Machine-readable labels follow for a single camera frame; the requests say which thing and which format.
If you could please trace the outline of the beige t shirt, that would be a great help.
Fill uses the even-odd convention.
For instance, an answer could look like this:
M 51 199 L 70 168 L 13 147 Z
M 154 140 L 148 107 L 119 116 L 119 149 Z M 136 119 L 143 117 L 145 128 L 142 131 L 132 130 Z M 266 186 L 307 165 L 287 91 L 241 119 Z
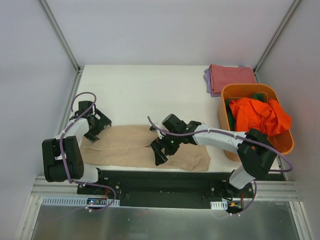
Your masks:
M 206 172 L 211 157 L 201 145 L 181 144 L 167 162 L 156 166 L 151 147 L 157 133 L 147 125 L 108 126 L 99 140 L 90 142 L 83 137 L 80 152 L 84 163 L 94 166 L 116 166 L 151 169 L 179 169 L 188 172 Z

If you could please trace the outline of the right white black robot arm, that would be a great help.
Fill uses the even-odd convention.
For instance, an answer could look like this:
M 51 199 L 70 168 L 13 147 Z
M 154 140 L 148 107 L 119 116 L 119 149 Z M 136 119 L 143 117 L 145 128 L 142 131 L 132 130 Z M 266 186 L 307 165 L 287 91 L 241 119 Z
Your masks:
M 151 123 L 149 129 L 157 133 L 151 143 L 157 166 L 166 163 L 182 144 L 211 146 L 237 155 L 241 165 L 225 181 L 222 197 L 237 197 L 251 181 L 265 179 L 277 156 L 267 137 L 254 128 L 248 132 L 222 130 L 194 120 L 185 123 L 169 114 L 161 124 Z

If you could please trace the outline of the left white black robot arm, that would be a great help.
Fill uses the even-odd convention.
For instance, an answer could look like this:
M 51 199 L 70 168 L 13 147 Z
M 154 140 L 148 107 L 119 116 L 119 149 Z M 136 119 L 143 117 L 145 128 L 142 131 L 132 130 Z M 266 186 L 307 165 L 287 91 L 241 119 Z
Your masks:
M 106 183 L 99 178 L 96 167 L 84 163 L 80 147 L 84 138 L 90 143 L 98 141 L 98 135 L 111 125 L 112 121 L 92 101 L 78 102 L 78 110 L 69 119 L 67 128 L 42 142 L 45 179 L 49 183 L 68 180 L 88 183 L 90 191 L 102 194 Z

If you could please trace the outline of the orange t shirt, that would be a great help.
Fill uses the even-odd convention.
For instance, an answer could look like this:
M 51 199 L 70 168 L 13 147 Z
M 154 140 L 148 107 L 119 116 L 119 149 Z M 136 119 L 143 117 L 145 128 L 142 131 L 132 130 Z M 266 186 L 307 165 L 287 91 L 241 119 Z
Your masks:
M 264 135 L 274 137 L 291 128 L 292 118 L 274 99 L 262 102 L 243 97 L 232 99 L 229 107 L 235 119 L 234 130 L 237 132 L 257 129 Z

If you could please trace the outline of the green t shirt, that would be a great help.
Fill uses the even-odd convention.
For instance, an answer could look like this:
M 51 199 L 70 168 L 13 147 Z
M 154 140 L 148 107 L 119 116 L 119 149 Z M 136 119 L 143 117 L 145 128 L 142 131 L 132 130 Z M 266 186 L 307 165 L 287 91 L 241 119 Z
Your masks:
M 258 92 L 253 94 L 250 99 L 258 100 L 260 102 L 266 103 L 269 99 L 268 95 L 266 92 Z M 228 120 L 228 125 L 231 131 L 235 130 L 235 125 L 236 125 L 236 119 L 233 116 L 232 110 L 230 108 L 230 101 L 231 100 L 237 100 L 238 98 L 228 98 L 224 101 L 225 104 L 225 109 L 226 109 L 226 115 L 227 115 L 227 120 Z

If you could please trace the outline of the orange plastic basket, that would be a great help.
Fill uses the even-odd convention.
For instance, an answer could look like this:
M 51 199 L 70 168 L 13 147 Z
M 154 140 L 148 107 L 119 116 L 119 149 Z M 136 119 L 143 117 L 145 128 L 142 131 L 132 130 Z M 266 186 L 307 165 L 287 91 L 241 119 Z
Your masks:
M 268 101 L 273 99 L 278 101 L 278 96 L 276 92 L 265 84 L 260 83 L 239 83 L 239 84 L 229 84 L 225 86 L 221 91 L 221 101 L 217 110 L 218 120 L 220 128 L 223 130 L 230 130 L 228 117 L 225 107 L 225 100 L 230 98 L 249 98 L 255 93 L 265 92 L 268 95 Z M 269 136 L 268 141 L 283 155 L 289 154 L 295 146 L 294 139 L 292 137 L 291 131 L 287 130 L 276 136 Z

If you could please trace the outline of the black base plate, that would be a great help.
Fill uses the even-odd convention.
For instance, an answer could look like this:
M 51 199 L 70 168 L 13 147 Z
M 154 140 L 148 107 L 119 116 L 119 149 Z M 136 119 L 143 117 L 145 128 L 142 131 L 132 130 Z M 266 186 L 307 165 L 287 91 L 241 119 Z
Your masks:
M 254 185 L 226 191 L 227 172 L 170 172 L 99 170 L 95 186 L 78 186 L 77 194 L 97 197 L 107 193 L 122 207 L 210 209 L 224 199 L 251 200 Z

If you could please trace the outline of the left aluminium frame post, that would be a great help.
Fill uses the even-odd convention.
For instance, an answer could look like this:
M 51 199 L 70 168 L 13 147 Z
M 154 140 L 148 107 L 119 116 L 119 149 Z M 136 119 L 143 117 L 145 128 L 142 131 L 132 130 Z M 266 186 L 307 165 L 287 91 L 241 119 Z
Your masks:
M 68 58 L 70 64 L 72 65 L 75 72 L 78 74 L 81 71 L 81 66 L 79 65 L 78 61 L 75 58 L 75 55 L 73 54 L 72 49 L 70 48 L 70 45 L 68 44 L 67 39 L 65 38 L 62 29 L 59 26 L 59 23 L 48 3 L 47 0 L 38 0 L 37 1 L 40 8 L 42 9 L 48 23 L 50 24 L 60 46 L 62 47 L 64 53 L 66 54 L 66 57 Z

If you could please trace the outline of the aluminium frame post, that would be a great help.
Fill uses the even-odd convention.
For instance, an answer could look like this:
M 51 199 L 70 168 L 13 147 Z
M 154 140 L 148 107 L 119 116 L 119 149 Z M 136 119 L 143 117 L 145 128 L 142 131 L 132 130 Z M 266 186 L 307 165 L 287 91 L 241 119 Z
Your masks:
M 68 58 L 70 64 L 72 65 L 75 72 L 78 74 L 81 71 L 81 66 L 79 65 L 78 61 L 75 58 L 75 55 L 73 54 L 72 49 L 70 48 L 70 45 L 68 44 L 67 39 L 65 38 L 62 29 L 59 26 L 59 23 L 48 3 L 47 0 L 38 0 L 37 1 L 40 8 L 42 9 L 48 23 L 50 24 L 60 46 L 62 47 L 64 53 L 66 54 L 66 57 Z
M 285 15 L 280 21 L 278 27 L 276 28 L 274 34 L 272 35 L 270 41 L 268 42 L 266 48 L 264 49 L 261 57 L 259 58 L 257 64 L 253 68 L 254 75 L 257 76 L 259 70 L 262 68 L 264 62 L 267 60 L 268 56 L 272 52 L 273 48 L 276 46 L 278 40 L 282 36 L 283 32 L 289 25 L 290 21 L 294 17 L 295 13 L 299 9 L 300 5 L 303 3 L 303 0 L 293 0 L 287 9 Z

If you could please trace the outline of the right aluminium frame post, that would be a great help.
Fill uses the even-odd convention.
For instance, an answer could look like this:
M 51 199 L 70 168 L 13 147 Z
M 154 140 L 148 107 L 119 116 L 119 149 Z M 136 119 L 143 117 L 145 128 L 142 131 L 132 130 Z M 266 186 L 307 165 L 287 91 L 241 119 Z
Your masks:
M 259 70 L 262 68 L 264 62 L 267 60 L 268 56 L 272 52 L 273 48 L 276 46 L 278 40 L 282 36 L 283 32 L 289 25 L 290 21 L 294 17 L 295 13 L 299 9 L 300 5 L 303 3 L 303 0 L 293 0 L 287 9 L 285 15 L 280 21 L 278 27 L 276 28 L 274 34 L 272 35 L 270 41 L 268 42 L 266 48 L 264 49 L 261 57 L 259 58 L 257 64 L 253 68 L 254 75 L 257 76 Z

